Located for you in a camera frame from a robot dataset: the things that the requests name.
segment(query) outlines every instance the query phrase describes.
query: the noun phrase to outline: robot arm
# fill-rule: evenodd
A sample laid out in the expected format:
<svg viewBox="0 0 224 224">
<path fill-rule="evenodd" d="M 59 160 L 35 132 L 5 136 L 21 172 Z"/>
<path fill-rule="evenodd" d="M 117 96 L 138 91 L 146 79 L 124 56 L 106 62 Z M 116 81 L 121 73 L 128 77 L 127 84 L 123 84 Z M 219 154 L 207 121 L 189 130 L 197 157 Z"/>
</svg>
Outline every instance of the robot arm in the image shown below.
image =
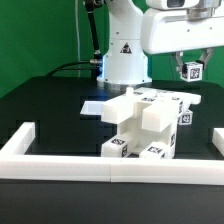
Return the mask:
<svg viewBox="0 0 224 224">
<path fill-rule="evenodd" d="M 147 0 L 151 6 L 143 17 L 141 46 L 149 54 L 172 53 L 181 78 L 200 80 L 213 54 L 224 45 L 223 0 Z M 202 49 L 199 60 L 183 63 L 183 51 Z M 195 73 L 197 79 L 188 75 Z"/>
</svg>

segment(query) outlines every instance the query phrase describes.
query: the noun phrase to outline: white cube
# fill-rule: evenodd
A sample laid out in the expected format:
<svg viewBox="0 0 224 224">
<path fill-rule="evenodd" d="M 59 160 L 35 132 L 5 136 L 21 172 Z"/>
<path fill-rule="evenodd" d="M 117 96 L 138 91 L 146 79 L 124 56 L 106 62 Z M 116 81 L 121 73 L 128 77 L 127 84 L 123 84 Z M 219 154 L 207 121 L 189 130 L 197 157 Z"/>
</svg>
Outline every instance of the white cube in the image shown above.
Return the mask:
<svg viewBox="0 0 224 224">
<path fill-rule="evenodd" d="M 186 71 L 181 72 L 180 78 L 187 82 L 202 80 L 203 64 L 197 62 L 188 62 L 185 64 Z"/>
<path fill-rule="evenodd" d="M 179 125 L 191 125 L 193 119 L 193 112 L 191 110 L 187 110 L 185 113 L 183 113 L 179 119 L 178 124 Z"/>
<path fill-rule="evenodd" d="M 139 154 L 139 158 L 162 159 L 165 157 L 166 150 L 166 144 L 162 142 L 152 142 Z"/>
<path fill-rule="evenodd" d="M 101 157 L 122 158 L 128 156 L 128 142 L 115 136 L 102 145 Z"/>
</svg>

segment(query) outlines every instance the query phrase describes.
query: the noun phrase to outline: warning label sticker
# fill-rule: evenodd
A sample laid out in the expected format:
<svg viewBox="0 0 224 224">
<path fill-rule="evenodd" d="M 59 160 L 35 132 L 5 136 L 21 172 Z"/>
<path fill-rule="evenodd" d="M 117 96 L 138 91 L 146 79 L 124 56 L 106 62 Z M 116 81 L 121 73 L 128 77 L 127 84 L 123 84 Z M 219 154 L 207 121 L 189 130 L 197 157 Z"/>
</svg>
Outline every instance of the warning label sticker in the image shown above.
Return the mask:
<svg viewBox="0 0 224 224">
<path fill-rule="evenodd" d="M 122 53 L 122 54 L 132 54 L 132 52 L 131 52 L 131 48 L 130 48 L 130 46 L 129 46 L 128 43 L 126 43 L 126 44 L 124 45 L 124 47 L 122 48 L 122 50 L 121 50 L 120 53 Z"/>
</svg>

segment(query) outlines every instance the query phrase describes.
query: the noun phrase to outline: black cable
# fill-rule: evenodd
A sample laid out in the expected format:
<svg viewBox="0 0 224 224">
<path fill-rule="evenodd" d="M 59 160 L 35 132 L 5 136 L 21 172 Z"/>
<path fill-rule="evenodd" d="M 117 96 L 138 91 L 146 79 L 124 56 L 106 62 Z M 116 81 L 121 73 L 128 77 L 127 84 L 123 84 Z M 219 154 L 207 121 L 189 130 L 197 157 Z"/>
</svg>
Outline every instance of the black cable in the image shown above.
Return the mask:
<svg viewBox="0 0 224 224">
<path fill-rule="evenodd" d="M 50 75 L 48 74 L 47 77 L 52 77 L 55 73 L 60 71 L 94 71 L 98 68 L 61 68 L 58 70 L 55 70 L 54 73 L 52 72 Z"/>
<path fill-rule="evenodd" d="M 54 75 L 55 72 L 57 72 L 58 70 L 60 69 L 63 69 L 63 68 L 66 68 L 66 67 L 69 67 L 69 66 L 74 66 L 74 65 L 82 65 L 82 64 L 89 64 L 90 62 L 89 61 L 79 61 L 79 62 L 70 62 L 70 63 L 66 63 L 66 64 L 63 64 L 57 68 L 55 68 L 54 70 L 48 72 L 45 76 L 47 77 L 51 77 Z"/>
</svg>

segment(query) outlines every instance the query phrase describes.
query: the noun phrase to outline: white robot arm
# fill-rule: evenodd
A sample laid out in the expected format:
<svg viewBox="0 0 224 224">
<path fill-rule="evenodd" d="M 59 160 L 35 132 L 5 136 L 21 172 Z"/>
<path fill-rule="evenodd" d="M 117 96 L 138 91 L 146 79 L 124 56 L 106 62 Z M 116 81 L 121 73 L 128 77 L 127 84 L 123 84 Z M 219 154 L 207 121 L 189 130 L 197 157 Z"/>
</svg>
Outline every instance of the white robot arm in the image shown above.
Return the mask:
<svg viewBox="0 0 224 224">
<path fill-rule="evenodd" d="M 109 50 L 98 85 L 122 90 L 150 83 L 148 59 L 140 45 L 143 12 L 132 0 L 106 0 L 110 18 Z"/>
<path fill-rule="evenodd" d="M 224 1 L 147 0 L 147 4 L 152 8 L 143 17 L 141 46 L 144 51 L 173 53 L 181 78 L 200 80 L 213 48 L 224 45 Z M 200 60 L 184 64 L 183 51 L 192 49 L 203 50 Z"/>
</svg>

